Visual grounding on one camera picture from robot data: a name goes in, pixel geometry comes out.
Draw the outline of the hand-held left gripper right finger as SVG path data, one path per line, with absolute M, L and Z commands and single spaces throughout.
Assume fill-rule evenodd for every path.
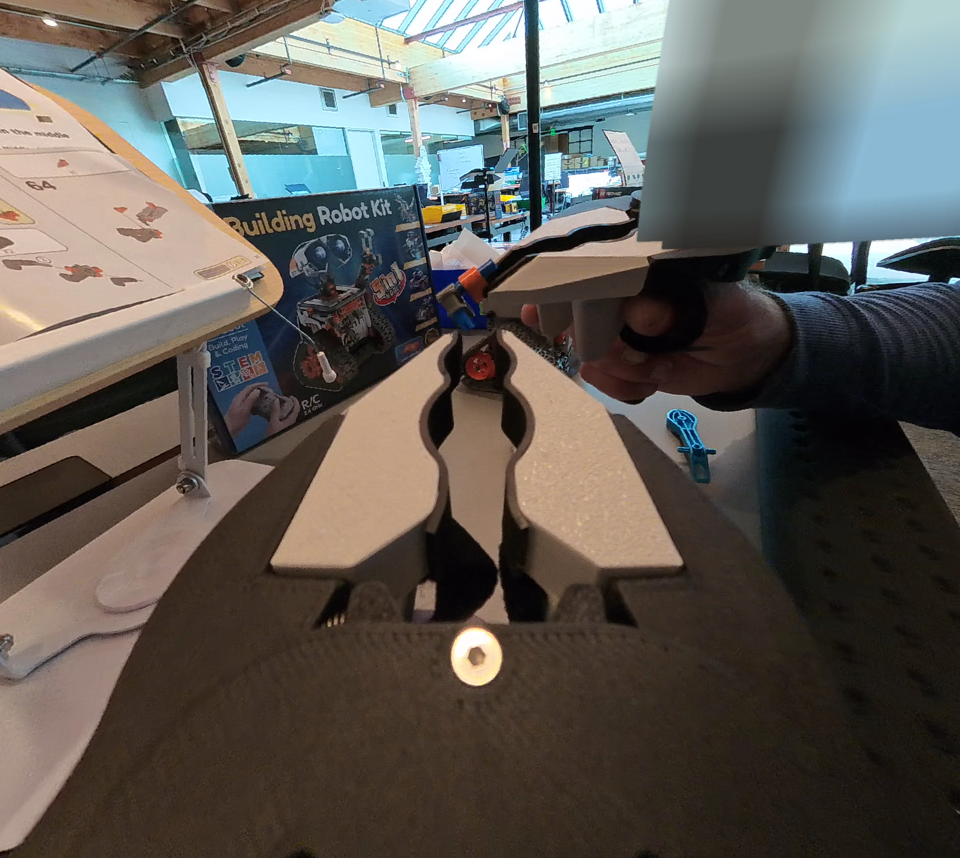
M 498 342 L 519 568 L 538 585 L 678 574 L 683 559 L 606 408 L 517 336 Z

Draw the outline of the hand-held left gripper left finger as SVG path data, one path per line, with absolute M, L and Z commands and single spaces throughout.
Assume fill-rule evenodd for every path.
M 459 333 L 441 336 L 352 404 L 270 560 L 280 575 L 414 592 L 449 503 Z

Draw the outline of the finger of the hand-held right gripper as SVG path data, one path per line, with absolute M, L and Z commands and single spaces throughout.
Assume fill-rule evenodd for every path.
M 499 258 L 498 272 L 488 281 L 497 287 L 520 266 L 541 255 L 564 254 L 588 244 L 606 244 L 635 234 L 639 226 L 640 206 L 628 210 L 592 205 L 586 210 L 563 213 L 531 231 Z
M 486 311 L 517 318 L 533 306 L 539 330 L 554 338 L 573 328 L 582 361 L 602 359 L 623 325 L 621 306 L 645 282 L 653 250 L 571 250 L 521 264 L 484 300 Z

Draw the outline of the person's right hand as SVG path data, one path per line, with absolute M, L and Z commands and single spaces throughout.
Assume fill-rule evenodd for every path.
M 617 337 L 605 356 L 585 361 L 585 384 L 637 403 L 658 392 L 677 396 L 740 393 L 762 384 L 788 355 L 793 333 L 784 308 L 744 283 L 707 283 L 707 319 L 692 350 L 651 355 Z

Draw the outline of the light blue plastic tool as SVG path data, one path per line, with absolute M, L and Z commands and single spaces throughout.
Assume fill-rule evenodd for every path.
M 687 409 L 672 408 L 666 414 L 665 426 L 677 440 L 678 454 L 684 456 L 693 481 L 700 485 L 710 484 L 710 458 L 717 451 L 702 441 L 697 416 Z

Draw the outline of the white crumpled paper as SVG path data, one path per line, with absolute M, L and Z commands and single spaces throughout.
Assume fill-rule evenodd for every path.
M 479 268 L 489 262 L 497 262 L 501 252 L 482 240 L 470 229 L 462 228 L 459 236 L 431 252 L 431 267 L 435 271 L 456 271 Z

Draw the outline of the tracked toy robot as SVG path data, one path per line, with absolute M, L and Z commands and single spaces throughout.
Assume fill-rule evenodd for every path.
M 503 377 L 509 362 L 506 352 L 500 348 L 498 337 L 513 334 L 526 347 L 569 377 L 574 377 L 581 367 L 572 339 L 567 335 L 555 338 L 544 336 L 519 320 L 501 320 L 487 329 L 486 336 L 462 353 L 462 385 L 474 392 L 500 394 Z

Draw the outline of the blue tagged storage bin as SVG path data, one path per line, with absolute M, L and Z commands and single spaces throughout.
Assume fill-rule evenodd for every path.
M 480 267 L 434 268 L 431 281 L 436 293 L 440 323 L 462 332 L 486 327 L 481 304 L 489 288 L 489 273 L 495 263 Z

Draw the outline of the whiteboard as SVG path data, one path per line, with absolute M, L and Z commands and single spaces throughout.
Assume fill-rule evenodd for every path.
M 438 184 L 441 192 L 452 192 L 461 185 L 463 176 L 485 167 L 483 144 L 443 147 L 438 150 Z

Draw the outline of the dark blue robot kit box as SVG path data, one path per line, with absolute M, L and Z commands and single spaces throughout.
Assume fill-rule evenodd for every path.
M 229 452 L 378 383 L 441 335 L 416 187 L 213 208 L 283 286 L 273 311 L 208 344 L 211 420 Z

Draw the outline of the black pole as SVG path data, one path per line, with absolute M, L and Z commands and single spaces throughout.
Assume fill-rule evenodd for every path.
M 530 230 L 536 231 L 543 224 L 539 0 L 524 0 L 524 29 L 529 223 Z

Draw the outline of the white book stand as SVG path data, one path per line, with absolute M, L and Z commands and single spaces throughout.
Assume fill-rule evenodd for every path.
M 143 175 L 215 215 L 151 162 L 139 163 L 134 150 L 121 150 L 102 124 L 34 90 Z M 280 276 L 268 264 L 192 297 L 183 292 L 1 340 L 2 431 L 175 356 L 180 436 L 173 487 L 2 602 L 2 852 L 24 842 L 61 791 L 174 577 L 269 471 L 229 460 L 209 472 L 207 434 L 207 341 L 278 302 Z

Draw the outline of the instruction booklet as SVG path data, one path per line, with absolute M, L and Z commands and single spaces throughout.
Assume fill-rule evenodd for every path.
M 266 258 L 1 74 L 1 341 L 228 283 Z

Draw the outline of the wooden post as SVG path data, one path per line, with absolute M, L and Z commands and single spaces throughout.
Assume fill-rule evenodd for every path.
M 213 113 L 237 196 L 242 200 L 251 200 L 256 196 L 256 193 L 246 168 L 234 121 L 222 89 L 219 71 L 213 63 L 205 60 L 199 61 L 197 71 Z

